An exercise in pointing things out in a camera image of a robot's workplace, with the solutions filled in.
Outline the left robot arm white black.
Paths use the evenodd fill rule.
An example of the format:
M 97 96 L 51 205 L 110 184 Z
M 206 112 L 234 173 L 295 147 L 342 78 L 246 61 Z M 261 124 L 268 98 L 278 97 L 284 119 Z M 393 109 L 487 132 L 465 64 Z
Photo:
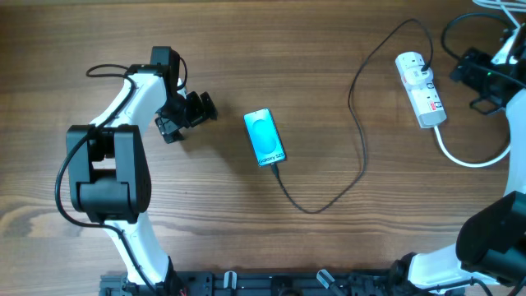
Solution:
M 151 178 L 142 137 L 155 123 L 174 143 L 183 128 L 215 120 L 218 112 L 208 93 L 187 92 L 186 62 L 169 46 L 154 46 L 149 63 L 119 66 L 114 77 L 123 85 L 108 108 L 67 131 L 57 208 L 70 223 L 112 237 L 127 267 L 122 292 L 177 295 L 184 285 L 147 214 Z

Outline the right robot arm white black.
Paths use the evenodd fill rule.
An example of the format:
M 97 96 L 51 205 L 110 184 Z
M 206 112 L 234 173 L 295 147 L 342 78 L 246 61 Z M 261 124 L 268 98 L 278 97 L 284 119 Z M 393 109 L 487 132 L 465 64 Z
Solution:
M 505 112 L 510 130 L 505 191 L 464 223 L 454 244 L 396 261 L 387 290 L 446 295 L 478 284 L 507 286 L 516 295 L 525 288 L 525 28 L 506 30 L 495 55 L 470 48 L 456 60 L 451 80 L 479 94 L 470 108 L 487 101 L 490 113 Z

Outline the blue Galaxy smartphone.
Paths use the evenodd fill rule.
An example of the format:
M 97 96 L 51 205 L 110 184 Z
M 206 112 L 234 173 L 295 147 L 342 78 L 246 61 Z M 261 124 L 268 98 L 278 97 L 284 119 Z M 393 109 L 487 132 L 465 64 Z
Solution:
M 286 160 L 286 153 L 269 109 L 246 113 L 243 121 L 260 167 Z

